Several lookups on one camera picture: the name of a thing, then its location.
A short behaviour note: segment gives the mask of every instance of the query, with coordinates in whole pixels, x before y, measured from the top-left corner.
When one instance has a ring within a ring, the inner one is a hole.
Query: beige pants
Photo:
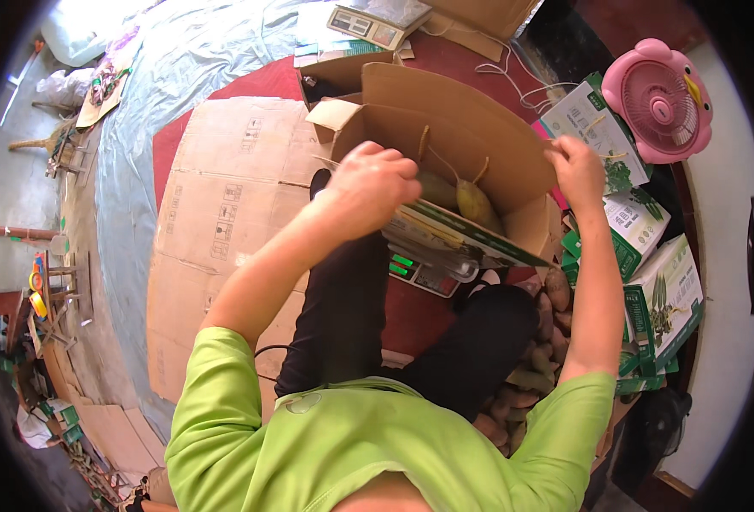
[[[169,486],[166,468],[150,469],[149,474],[146,475],[145,492],[149,495],[151,501],[173,507],[178,506],[175,503],[175,496],[172,494],[172,487]]]

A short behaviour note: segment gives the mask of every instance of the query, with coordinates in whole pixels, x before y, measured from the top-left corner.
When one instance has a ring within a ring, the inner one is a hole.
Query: shirt sleeve
[[[527,433],[510,457],[519,510],[579,510],[596,446],[613,412],[616,379],[605,372],[571,378],[527,415]]]
[[[166,447],[169,483],[181,510],[213,508],[208,506],[213,487],[225,478],[218,473],[248,460],[243,443],[260,426],[259,383],[248,343],[229,329],[203,329],[189,357]]]

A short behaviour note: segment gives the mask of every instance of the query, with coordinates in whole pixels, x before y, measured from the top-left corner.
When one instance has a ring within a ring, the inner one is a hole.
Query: pink fan
[[[647,163],[684,160],[710,141],[713,106],[696,67],[658,39],[643,39],[618,57],[601,93],[627,121]]]

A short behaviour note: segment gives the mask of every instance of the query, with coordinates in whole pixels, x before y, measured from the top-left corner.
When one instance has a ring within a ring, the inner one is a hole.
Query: white power cord
[[[552,107],[553,101],[550,98],[548,98],[546,100],[542,100],[538,102],[536,105],[533,105],[529,101],[525,100],[526,97],[530,96],[531,94],[538,93],[540,91],[546,91],[547,89],[552,88],[552,87],[559,87],[561,85],[578,85],[575,82],[558,82],[557,84],[547,84],[543,80],[537,78],[533,73],[531,73],[530,69],[528,69],[527,66],[525,66],[525,64],[522,62],[522,59],[519,58],[519,56],[514,52],[513,47],[511,47],[507,43],[500,41],[499,39],[495,37],[491,37],[487,34],[484,34],[480,32],[479,30],[460,29],[454,26],[448,27],[447,29],[444,29],[442,32],[438,34],[433,34],[431,32],[428,32],[428,30],[425,29],[424,27],[419,27],[419,30],[423,32],[424,34],[432,35],[435,37],[444,35],[444,33],[448,32],[449,30],[459,30],[460,32],[476,32],[477,34],[481,34],[485,36],[486,38],[489,38],[492,41],[496,41],[498,44],[501,44],[502,46],[506,47],[508,49],[508,55],[505,56],[505,69],[502,69],[501,67],[498,67],[495,64],[491,64],[490,62],[486,62],[485,64],[480,64],[479,66],[475,67],[474,71],[476,71],[477,73],[491,73],[492,75],[502,75],[505,78],[507,78],[510,84],[514,86],[514,89],[516,89],[516,93],[519,95],[519,104],[521,104],[525,108],[535,110],[536,114],[540,115],[542,111],[545,110],[546,107]],[[508,68],[509,68],[508,66],[509,66],[511,55],[516,57],[516,60],[518,61],[519,65],[522,67],[523,70],[525,70],[525,73],[530,75],[531,78],[533,78],[536,82],[539,82],[540,84],[544,85],[544,87],[535,88],[532,91],[527,91],[526,93],[522,93],[522,90],[516,85],[516,82],[514,81],[514,79],[511,78],[510,75],[508,74]]]

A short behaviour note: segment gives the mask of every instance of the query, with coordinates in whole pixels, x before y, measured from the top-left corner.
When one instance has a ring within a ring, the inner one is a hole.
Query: hand
[[[599,156],[587,144],[567,135],[553,141],[545,157],[556,168],[559,190],[573,208],[576,217],[602,210],[605,168]]]
[[[343,240],[358,239],[382,228],[398,206],[419,198],[416,174],[413,160],[366,141],[342,159],[311,206]]]

